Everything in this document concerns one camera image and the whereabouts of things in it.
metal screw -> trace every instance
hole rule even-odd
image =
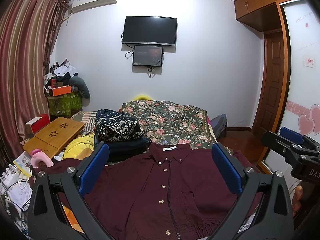
[[[276,175],[277,175],[278,177],[282,177],[282,176],[283,176],[283,173],[282,173],[281,171],[276,171]]]
[[[251,168],[251,167],[246,167],[246,168],[245,168],[245,171],[246,171],[247,173],[254,173],[254,169]]]
[[[75,167],[68,167],[67,168],[67,173],[73,173],[76,170]]]
[[[42,176],[44,176],[45,175],[45,172],[44,171],[39,171],[39,173],[38,173],[38,176],[39,177],[42,177]]]

floral bedspread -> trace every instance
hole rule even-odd
[[[192,149],[211,149],[216,143],[207,123],[207,112],[169,101],[138,100],[124,103],[121,112],[135,117],[145,137],[162,145],[189,143]]]

shirt zipper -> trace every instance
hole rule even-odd
[[[178,231],[178,226],[177,223],[174,219],[173,212],[172,212],[172,207],[171,207],[171,202],[170,202],[170,178],[171,178],[171,168],[170,168],[170,159],[168,158],[169,162],[169,179],[168,179],[168,193],[167,193],[167,201],[168,201],[168,207],[169,207],[169,212],[171,216],[171,220],[174,226],[174,230],[176,231],[176,236],[178,240],[181,240],[180,233]]]

heart decal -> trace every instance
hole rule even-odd
[[[310,118],[315,122],[313,134],[316,136],[320,133],[320,106],[313,105],[310,109]]]
[[[307,119],[305,114],[302,114],[299,116],[298,124],[299,124],[300,133],[303,135],[308,135],[315,129],[315,121],[313,119]]]

gray pillow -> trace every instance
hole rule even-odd
[[[89,89],[81,77],[73,76],[69,79],[68,85],[77,86],[80,95],[83,96],[85,99],[90,99]]]

